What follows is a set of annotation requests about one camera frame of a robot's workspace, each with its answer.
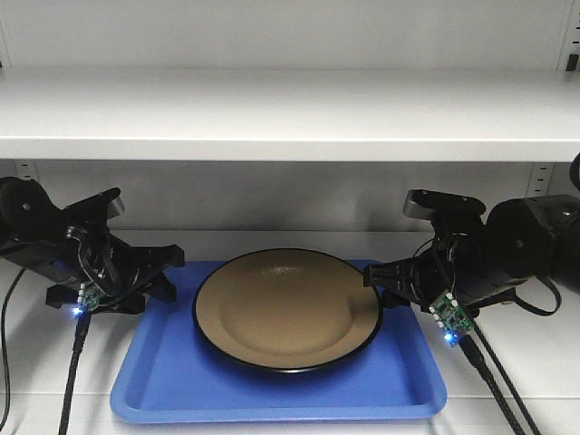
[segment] plastic tray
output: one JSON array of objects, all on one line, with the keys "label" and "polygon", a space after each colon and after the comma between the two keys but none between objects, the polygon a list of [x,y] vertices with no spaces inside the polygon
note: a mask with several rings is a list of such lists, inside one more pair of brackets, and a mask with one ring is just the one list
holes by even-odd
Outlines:
[{"label": "plastic tray", "polygon": [[[359,268],[371,261],[351,261]],[[151,299],[111,391],[111,407],[134,423],[357,421],[427,418],[447,390],[410,308],[384,314],[360,353],[314,372],[247,367],[214,349],[196,329],[191,303],[223,262],[167,271],[175,304]]]}]

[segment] circuit board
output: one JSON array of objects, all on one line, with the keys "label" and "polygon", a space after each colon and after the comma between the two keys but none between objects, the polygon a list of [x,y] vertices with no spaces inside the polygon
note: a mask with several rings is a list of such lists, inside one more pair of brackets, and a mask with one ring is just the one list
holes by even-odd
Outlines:
[{"label": "circuit board", "polygon": [[473,329],[473,322],[451,292],[444,292],[429,307],[449,345],[455,346],[461,337]]},{"label": "circuit board", "polygon": [[82,311],[93,311],[99,306],[101,302],[101,297],[103,296],[102,290],[92,281],[87,281],[81,284],[81,290],[79,290],[78,298],[78,309]]}]

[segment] white shelf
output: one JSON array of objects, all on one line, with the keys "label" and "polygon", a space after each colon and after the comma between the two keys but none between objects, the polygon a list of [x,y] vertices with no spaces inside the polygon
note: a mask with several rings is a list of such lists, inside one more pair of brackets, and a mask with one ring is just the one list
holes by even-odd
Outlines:
[{"label": "white shelf", "polygon": [[[229,259],[254,249],[293,246],[381,261],[410,256],[430,236],[426,233],[197,231],[120,231],[117,235],[132,244],[177,242],[186,250],[188,259],[196,260]],[[0,262],[0,297],[4,297],[17,270],[7,262]],[[7,433],[52,434],[58,428],[74,319],[66,310],[44,305],[44,289],[49,284],[38,275],[25,274],[8,307],[7,347],[14,396]],[[531,284],[520,294],[541,303],[537,297],[549,292]],[[553,317],[533,316],[514,305],[497,305],[483,310],[479,324],[540,429],[544,433],[576,435],[580,431],[577,418],[580,351],[574,343],[577,343],[580,296],[564,291],[563,299],[560,312]],[[512,433],[485,383],[462,353],[443,343],[440,329],[429,315],[417,313],[417,318],[447,384],[447,405],[432,419],[350,423],[349,432],[360,435]],[[135,425],[122,422],[111,411],[109,392],[138,321],[138,316],[118,314],[100,314],[93,319],[76,380],[69,433],[344,433],[343,423]]]},{"label": "white shelf", "polygon": [[4,68],[0,157],[569,161],[561,72]]}]

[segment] white table surface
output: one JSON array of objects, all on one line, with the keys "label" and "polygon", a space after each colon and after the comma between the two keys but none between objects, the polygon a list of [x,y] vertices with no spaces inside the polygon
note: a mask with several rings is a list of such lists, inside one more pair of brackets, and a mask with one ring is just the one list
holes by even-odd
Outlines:
[{"label": "white table surface", "polygon": [[[229,259],[265,247],[317,248],[345,258],[392,261],[410,256],[427,233],[117,233],[132,244],[181,244],[187,259]],[[17,267],[0,262],[2,297]],[[7,316],[7,342],[13,407],[5,433],[53,434],[58,431],[64,385],[73,343],[68,311],[44,305],[46,279],[24,275]],[[522,288],[525,298],[551,306],[549,292],[536,284]],[[478,319],[500,360],[545,434],[580,433],[580,295],[563,291],[563,305],[542,318],[513,305],[484,309]],[[458,349],[449,348],[429,315],[417,313],[448,387],[445,408],[428,420],[338,423],[223,423],[135,425],[111,411],[109,392],[138,324],[138,316],[96,316],[81,357],[72,402],[70,434],[429,434],[500,435],[512,433],[483,381]]]}]

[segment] tan plate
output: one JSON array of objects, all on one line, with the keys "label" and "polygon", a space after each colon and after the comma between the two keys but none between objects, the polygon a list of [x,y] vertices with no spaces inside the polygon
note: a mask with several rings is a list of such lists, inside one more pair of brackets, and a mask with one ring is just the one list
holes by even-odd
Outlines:
[{"label": "tan plate", "polygon": [[334,256],[270,249],[238,257],[201,286],[201,332],[221,351],[280,372],[325,366],[362,349],[381,323],[374,288]]}]

